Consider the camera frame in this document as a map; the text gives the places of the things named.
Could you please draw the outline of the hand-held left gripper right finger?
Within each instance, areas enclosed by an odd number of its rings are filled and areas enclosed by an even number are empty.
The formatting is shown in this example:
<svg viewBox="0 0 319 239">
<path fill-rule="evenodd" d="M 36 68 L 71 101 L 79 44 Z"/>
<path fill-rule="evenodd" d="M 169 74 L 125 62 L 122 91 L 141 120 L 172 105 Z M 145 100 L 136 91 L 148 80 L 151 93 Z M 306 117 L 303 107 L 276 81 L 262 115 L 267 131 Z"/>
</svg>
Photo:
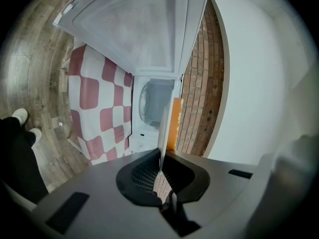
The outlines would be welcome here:
<svg viewBox="0 0 319 239">
<path fill-rule="evenodd" d="M 173 191 L 162 236 L 247 236 L 263 194 L 263 159 L 252 165 L 167 151 L 161 170 Z"/>
</svg>

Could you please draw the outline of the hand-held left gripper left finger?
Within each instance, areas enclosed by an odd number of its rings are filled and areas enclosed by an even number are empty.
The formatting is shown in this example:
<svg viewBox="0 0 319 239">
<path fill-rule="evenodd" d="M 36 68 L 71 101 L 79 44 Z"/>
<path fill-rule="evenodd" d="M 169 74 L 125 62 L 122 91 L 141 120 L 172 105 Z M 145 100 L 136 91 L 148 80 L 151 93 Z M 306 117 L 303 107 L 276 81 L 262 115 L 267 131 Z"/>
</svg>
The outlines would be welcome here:
<svg viewBox="0 0 319 239">
<path fill-rule="evenodd" d="M 118 172 L 159 150 L 93 165 L 43 198 L 32 219 L 49 239 L 178 239 L 158 207 L 128 200 L 116 184 Z"/>
</svg>

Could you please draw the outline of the white round plate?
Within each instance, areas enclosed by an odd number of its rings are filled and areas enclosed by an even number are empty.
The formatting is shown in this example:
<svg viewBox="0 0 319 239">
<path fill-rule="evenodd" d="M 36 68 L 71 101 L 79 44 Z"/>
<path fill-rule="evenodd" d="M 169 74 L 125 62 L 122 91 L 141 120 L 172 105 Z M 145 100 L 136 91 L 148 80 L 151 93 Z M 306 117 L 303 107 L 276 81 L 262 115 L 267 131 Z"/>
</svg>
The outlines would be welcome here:
<svg viewBox="0 0 319 239">
<path fill-rule="evenodd" d="M 159 171 L 162 172 L 164 157 L 166 153 L 170 120 L 172 112 L 172 102 L 170 102 L 163 111 L 162 120 L 159 127 L 158 149 L 160 150 Z"/>
</svg>

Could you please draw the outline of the orange-crusted bread bun half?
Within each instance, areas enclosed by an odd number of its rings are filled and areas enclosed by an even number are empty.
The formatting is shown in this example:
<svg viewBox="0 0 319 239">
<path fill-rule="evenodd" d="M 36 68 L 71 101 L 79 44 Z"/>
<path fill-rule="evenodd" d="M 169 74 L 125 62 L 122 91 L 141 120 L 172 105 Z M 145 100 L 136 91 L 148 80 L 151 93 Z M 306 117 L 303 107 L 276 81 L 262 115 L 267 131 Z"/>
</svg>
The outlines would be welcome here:
<svg viewBox="0 0 319 239">
<path fill-rule="evenodd" d="M 168 138 L 167 138 L 167 146 L 166 146 L 166 148 L 169 150 L 175 150 L 176 148 L 182 105 L 183 105 L 183 98 L 173 99 L 173 106 L 172 106 L 169 132 L 168 132 Z"/>
</svg>

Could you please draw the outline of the white microwave oven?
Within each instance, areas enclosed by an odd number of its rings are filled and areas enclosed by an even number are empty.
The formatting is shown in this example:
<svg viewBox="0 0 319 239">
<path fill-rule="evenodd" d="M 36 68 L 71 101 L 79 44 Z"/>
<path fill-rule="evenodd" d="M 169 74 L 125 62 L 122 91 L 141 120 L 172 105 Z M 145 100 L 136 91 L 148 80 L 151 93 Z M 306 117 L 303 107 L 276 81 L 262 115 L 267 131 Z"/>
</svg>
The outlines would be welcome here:
<svg viewBox="0 0 319 239">
<path fill-rule="evenodd" d="M 207 0 L 71 0 L 53 24 L 134 79 L 132 148 L 158 148 L 164 108 L 180 96 Z M 154 84 L 154 120 L 140 119 L 139 97 Z"/>
</svg>

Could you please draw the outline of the clear glass plate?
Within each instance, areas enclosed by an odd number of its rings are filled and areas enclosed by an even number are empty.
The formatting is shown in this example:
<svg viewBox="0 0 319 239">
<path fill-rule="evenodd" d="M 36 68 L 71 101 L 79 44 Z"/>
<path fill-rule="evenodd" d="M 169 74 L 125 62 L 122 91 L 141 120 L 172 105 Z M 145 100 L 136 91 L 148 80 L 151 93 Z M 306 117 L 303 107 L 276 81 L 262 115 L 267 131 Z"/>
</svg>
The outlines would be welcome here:
<svg viewBox="0 0 319 239">
<path fill-rule="evenodd" d="M 150 124 L 154 120 L 154 84 L 148 81 L 144 84 L 139 97 L 139 115 L 140 119 Z"/>
</svg>

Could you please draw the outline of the person's white right shoe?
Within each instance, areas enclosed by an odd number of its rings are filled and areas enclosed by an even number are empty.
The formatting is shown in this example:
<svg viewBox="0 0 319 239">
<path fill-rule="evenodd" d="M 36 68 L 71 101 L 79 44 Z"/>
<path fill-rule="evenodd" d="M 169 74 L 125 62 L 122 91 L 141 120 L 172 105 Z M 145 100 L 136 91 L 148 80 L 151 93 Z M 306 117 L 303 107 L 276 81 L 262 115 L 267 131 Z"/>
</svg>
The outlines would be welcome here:
<svg viewBox="0 0 319 239">
<path fill-rule="evenodd" d="M 34 134 L 34 137 L 35 137 L 34 143 L 37 143 L 41 139 L 42 131 L 40 129 L 32 128 L 29 130 L 29 132 Z"/>
</svg>

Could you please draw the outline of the person's white shoe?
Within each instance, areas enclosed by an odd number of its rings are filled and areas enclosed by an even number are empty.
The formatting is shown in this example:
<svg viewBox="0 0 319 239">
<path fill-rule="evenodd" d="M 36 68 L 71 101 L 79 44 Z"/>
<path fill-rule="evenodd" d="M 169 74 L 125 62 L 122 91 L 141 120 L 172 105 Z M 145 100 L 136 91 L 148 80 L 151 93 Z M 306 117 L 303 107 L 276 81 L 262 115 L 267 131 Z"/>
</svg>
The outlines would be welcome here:
<svg viewBox="0 0 319 239">
<path fill-rule="evenodd" d="M 29 130 L 29 132 L 34 134 L 34 137 L 35 137 L 34 143 L 37 143 L 41 139 L 42 131 L 40 129 L 32 128 Z"/>
<path fill-rule="evenodd" d="M 17 109 L 12 117 L 18 119 L 20 126 L 23 126 L 28 120 L 28 111 L 24 108 Z"/>
</svg>

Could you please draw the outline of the person's black trousers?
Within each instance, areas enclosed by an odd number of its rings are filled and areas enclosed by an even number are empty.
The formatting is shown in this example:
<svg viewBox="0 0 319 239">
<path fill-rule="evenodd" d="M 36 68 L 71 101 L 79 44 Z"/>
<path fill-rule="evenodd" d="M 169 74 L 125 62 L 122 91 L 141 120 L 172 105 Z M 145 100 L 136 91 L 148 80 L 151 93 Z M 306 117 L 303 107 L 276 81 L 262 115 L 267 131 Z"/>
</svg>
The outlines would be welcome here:
<svg viewBox="0 0 319 239">
<path fill-rule="evenodd" d="M 0 179 L 18 194 L 38 204 L 48 195 L 34 151 L 35 137 L 18 119 L 0 119 Z"/>
</svg>

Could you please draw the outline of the red white checkered tablecloth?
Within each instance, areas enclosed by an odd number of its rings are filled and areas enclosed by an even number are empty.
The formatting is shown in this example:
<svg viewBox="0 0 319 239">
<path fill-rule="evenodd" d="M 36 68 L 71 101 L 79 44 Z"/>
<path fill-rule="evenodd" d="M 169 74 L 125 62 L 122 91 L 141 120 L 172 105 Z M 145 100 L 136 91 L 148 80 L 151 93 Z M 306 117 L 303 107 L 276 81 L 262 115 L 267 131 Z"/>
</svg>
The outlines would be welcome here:
<svg viewBox="0 0 319 239">
<path fill-rule="evenodd" d="M 130 155 L 133 77 L 84 44 L 71 53 L 68 94 L 84 156 L 95 165 Z"/>
</svg>

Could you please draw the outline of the person's white left shoe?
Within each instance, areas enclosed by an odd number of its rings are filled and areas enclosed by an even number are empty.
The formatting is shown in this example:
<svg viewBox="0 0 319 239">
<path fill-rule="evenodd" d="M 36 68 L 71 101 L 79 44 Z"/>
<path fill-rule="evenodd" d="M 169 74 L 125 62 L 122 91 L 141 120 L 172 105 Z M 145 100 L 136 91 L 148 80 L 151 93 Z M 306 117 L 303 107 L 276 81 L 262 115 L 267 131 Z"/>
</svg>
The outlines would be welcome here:
<svg viewBox="0 0 319 239">
<path fill-rule="evenodd" d="M 18 119 L 20 126 L 23 126 L 28 120 L 28 111 L 24 108 L 17 109 L 12 117 Z"/>
</svg>

